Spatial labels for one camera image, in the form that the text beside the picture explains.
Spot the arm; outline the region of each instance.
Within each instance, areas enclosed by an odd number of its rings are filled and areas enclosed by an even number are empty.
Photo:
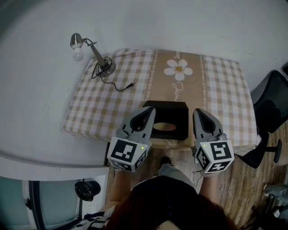
[[[204,177],[199,194],[218,204],[218,176]]]
[[[127,171],[115,172],[114,181],[111,188],[109,201],[100,212],[105,212],[109,208],[119,204],[131,192],[131,173]]]

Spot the beige tablecloth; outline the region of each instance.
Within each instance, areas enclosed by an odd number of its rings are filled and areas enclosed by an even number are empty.
[[[201,107],[212,113],[232,141],[234,153],[245,155],[257,143],[254,110],[247,83],[237,62],[216,57],[162,50],[121,49],[110,55],[115,72],[91,79],[92,59],[74,93],[63,130],[76,136],[110,141],[123,119],[146,100],[184,101],[189,107],[189,137],[185,141],[151,139],[153,147],[193,146],[192,113]]]

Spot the white daisy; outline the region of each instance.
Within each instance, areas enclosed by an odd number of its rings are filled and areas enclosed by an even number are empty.
[[[171,68],[166,68],[164,73],[166,75],[174,75],[177,81],[182,81],[185,79],[185,75],[191,75],[193,70],[191,68],[187,68],[187,62],[184,59],[179,60],[177,63],[175,60],[168,60],[167,65]]]

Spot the black and white marker cube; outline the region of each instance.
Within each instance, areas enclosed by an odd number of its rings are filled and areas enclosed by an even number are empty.
[[[135,172],[147,157],[149,148],[146,144],[112,137],[107,158],[112,166]]]
[[[231,141],[200,142],[196,157],[204,173],[224,171],[234,160]]]

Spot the light bulb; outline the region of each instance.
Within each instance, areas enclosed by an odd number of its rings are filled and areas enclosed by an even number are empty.
[[[73,54],[73,59],[76,61],[76,62],[79,62],[83,59],[84,57],[84,53],[82,52],[81,50],[81,47],[77,47],[74,49],[74,54]]]

